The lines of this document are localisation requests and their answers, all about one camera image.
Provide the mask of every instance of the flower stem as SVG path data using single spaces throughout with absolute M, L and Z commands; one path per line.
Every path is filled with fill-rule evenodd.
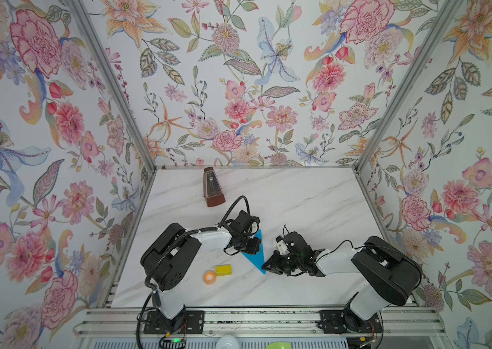
M 473 271 L 471 271 L 471 269 L 468 269 L 462 273 L 459 273 L 458 275 L 454 276 L 452 279 L 449 279 L 448 281 L 446 281 L 446 286 L 448 286 L 449 284 L 455 282 L 455 281 L 458 281 L 459 279 L 461 279 L 462 277 L 465 277 L 465 276 L 472 276 L 473 275 Z
M 87 217 L 88 220 L 90 220 L 94 225 L 96 225 L 100 230 L 103 230 L 104 227 L 101 227 L 100 224 L 98 224 L 97 222 L 95 222 L 95 220 L 91 217 L 90 214 L 86 215 L 85 217 Z
M 11 187 L 9 186 L 9 184 L 7 184 L 3 178 L 0 176 L 0 183 L 5 186 L 7 188 L 7 190 L 11 191 Z M 26 203 L 27 205 L 31 206 L 32 208 L 35 208 L 35 206 L 30 202 L 28 201 L 27 199 L 25 199 L 23 196 L 21 196 L 21 200 Z

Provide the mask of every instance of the black cable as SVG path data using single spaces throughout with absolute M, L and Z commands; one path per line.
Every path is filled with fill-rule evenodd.
M 250 205 L 248 204 L 248 199 L 246 199 L 246 197 L 244 195 L 241 195 L 238 197 L 238 199 L 236 199 L 233 204 L 229 207 L 229 209 L 227 210 L 227 212 L 225 213 L 225 215 L 223 216 L 223 218 L 221 219 L 221 222 L 219 222 L 218 224 L 218 227 L 222 227 L 223 223 L 225 223 L 225 220 L 228 218 L 230 212 L 233 210 L 233 208 L 236 206 L 236 204 L 238 203 L 238 201 L 244 199 L 244 202 L 246 203 L 246 212 L 248 214 L 250 214 Z

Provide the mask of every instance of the green object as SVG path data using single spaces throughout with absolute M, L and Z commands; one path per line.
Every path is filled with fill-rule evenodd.
M 290 342 L 275 342 L 266 346 L 266 349 L 292 349 Z

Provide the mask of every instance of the brown metronome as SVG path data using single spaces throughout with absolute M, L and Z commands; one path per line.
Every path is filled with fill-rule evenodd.
M 221 184 L 212 167 L 203 170 L 203 196 L 208 207 L 221 205 L 225 202 L 225 196 L 222 194 Z

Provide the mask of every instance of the mounting plate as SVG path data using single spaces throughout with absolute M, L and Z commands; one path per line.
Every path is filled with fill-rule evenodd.
M 347 328 L 343 323 L 343 318 L 341 317 L 341 310 L 333 311 L 320 311 L 320 321 L 318 323 L 318 328 L 324 331 L 324 333 L 335 333 L 343 334 L 348 332 Z M 372 333 L 372 326 L 374 325 L 374 333 L 382 332 L 382 323 L 378 318 L 378 314 L 374 314 L 368 319 L 368 322 L 364 324 L 358 333 Z
M 182 332 L 187 334 L 202 334 L 203 333 L 203 319 L 205 317 L 205 311 L 186 311 L 184 313 L 184 321 L 186 322 L 186 329 Z M 145 319 L 145 328 L 143 328 L 144 334 L 165 334 L 170 329 L 159 318 L 158 311 L 150 311 Z

